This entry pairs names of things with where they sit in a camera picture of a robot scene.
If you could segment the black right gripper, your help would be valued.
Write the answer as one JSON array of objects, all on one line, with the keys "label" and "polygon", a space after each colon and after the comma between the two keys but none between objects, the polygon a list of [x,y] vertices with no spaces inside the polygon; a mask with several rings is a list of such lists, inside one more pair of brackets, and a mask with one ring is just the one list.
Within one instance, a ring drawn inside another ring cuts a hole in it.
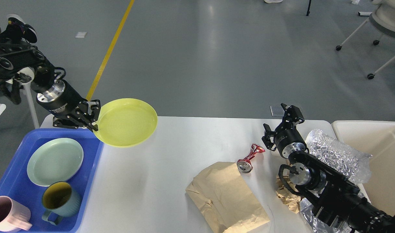
[{"label": "black right gripper", "polygon": [[307,145],[296,129],[298,124],[305,121],[301,110],[294,105],[281,103],[284,110],[282,117],[281,129],[272,131],[270,126],[263,124],[264,136],[262,141],[271,151],[277,150],[282,158],[292,159],[293,155],[301,152],[307,152]]}]

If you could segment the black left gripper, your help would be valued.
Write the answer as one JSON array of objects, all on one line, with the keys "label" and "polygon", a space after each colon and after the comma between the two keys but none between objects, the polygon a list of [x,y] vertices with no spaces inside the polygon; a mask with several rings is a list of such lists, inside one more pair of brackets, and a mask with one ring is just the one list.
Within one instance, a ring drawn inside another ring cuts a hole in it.
[{"label": "black left gripper", "polygon": [[38,93],[37,103],[53,115],[53,127],[98,131],[100,100],[86,101],[66,81],[55,81],[47,91]]}]

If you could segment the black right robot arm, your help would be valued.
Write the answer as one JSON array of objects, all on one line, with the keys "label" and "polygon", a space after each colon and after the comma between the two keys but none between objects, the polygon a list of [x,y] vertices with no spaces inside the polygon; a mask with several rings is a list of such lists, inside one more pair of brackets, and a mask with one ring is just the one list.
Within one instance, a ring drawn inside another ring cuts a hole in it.
[{"label": "black right robot arm", "polygon": [[262,141],[267,149],[278,150],[282,158],[289,160],[289,165],[281,165],[278,171],[284,187],[311,202],[313,215],[330,227],[346,223],[353,233],[395,233],[395,215],[359,197],[359,187],[347,176],[310,154],[296,129],[305,121],[300,109],[284,103],[281,107],[282,122],[275,130],[264,124]]}]

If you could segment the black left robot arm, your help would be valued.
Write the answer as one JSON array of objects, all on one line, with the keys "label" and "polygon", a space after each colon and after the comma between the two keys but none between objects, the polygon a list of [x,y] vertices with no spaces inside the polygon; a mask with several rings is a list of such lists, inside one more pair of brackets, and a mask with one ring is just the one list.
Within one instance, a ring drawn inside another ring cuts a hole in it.
[{"label": "black left robot arm", "polygon": [[64,68],[54,66],[36,46],[0,43],[0,83],[16,78],[21,81],[23,68],[31,68],[31,89],[37,93],[36,102],[54,115],[53,126],[59,128],[88,128],[98,131],[101,104],[98,99],[83,98],[63,78]]}]

